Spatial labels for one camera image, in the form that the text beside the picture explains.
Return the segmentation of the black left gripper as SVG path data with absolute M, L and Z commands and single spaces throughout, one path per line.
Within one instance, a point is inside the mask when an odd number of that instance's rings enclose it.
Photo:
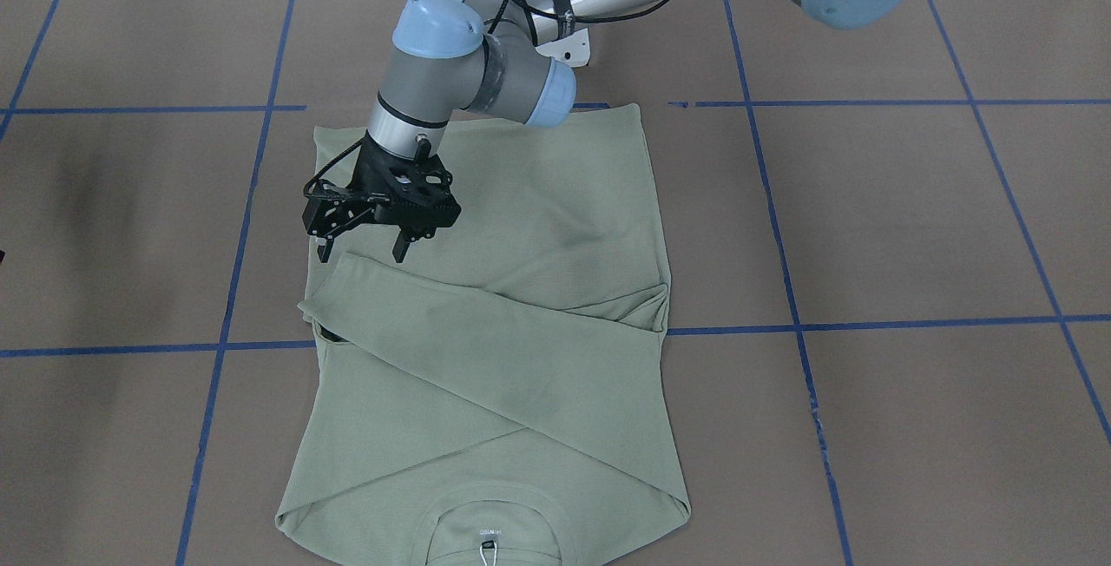
M 308 205 L 303 214 L 306 234 L 317 237 L 317 256 L 329 261 L 336 237 L 366 224 L 400 228 L 392 258 L 404 262 L 416 238 L 431 238 L 437 228 L 456 225 L 461 207 L 451 193 L 452 173 L 432 153 L 427 135 L 417 135 L 417 153 L 397 157 L 369 135 L 326 163 L 303 187 Z M 354 152 L 351 181 L 339 187 L 323 173 Z

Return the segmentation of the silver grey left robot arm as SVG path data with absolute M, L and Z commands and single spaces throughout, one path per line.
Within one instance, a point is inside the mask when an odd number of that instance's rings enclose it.
M 338 237 L 364 225 L 399 229 L 392 250 L 456 225 L 461 208 L 437 150 L 456 111 L 533 127 L 563 123 L 575 100 L 575 73 L 540 52 L 589 24 L 619 23 L 670 0 L 406 0 L 391 36 L 393 51 L 350 182 L 303 187 L 306 234 L 327 262 Z M 875 23 L 902 0 L 791 0 L 838 30 Z

